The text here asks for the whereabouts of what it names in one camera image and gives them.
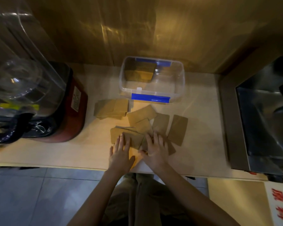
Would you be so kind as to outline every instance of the tile floor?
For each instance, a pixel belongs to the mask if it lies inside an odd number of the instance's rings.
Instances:
[[[98,184],[103,171],[0,167],[0,226],[63,226]],[[187,179],[208,196],[207,179]]]

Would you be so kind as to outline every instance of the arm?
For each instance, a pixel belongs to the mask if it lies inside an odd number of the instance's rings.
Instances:
[[[148,154],[140,151],[145,163],[159,176],[176,199],[185,207],[192,220],[205,221],[218,226],[239,225],[230,215],[181,177],[168,164],[167,143],[164,143],[161,136],[154,133],[154,142],[152,142],[149,135],[146,137]]]
[[[117,182],[132,167],[135,156],[129,159],[130,141],[124,148],[124,135],[117,138],[114,147],[110,148],[109,168],[90,196],[68,223],[68,226],[98,225],[102,220],[110,196]]]

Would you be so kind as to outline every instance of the metal appliance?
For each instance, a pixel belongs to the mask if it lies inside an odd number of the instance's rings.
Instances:
[[[283,39],[256,49],[219,90],[231,167],[283,182]]]
[[[0,144],[64,142],[83,128],[87,94],[57,51],[48,61],[40,48],[56,51],[27,4],[0,0]]]

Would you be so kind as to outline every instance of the red blender base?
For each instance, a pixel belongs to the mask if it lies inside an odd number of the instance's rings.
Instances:
[[[46,143],[66,142],[75,138],[83,129],[87,110],[88,95],[73,77],[70,84],[70,90],[64,102],[65,115],[60,127],[51,136],[34,138],[34,140]],[[76,100],[76,103],[79,101],[79,106],[77,107],[73,105],[73,107],[78,111],[72,108],[72,104],[74,104],[73,97],[75,97],[74,93],[76,95],[78,94],[77,89],[76,92],[74,92],[75,87],[80,91],[80,99]]]

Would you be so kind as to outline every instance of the yellow tag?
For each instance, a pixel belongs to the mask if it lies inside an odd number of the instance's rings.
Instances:
[[[35,109],[35,110],[39,110],[40,106],[39,105],[32,105],[32,107]],[[15,110],[19,110],[20,109],[20,106],[18,105],[12,105],[12,104],[9,104],[9,103],[0,103],[0,108],[8,108],[8,109],[15,109]]]

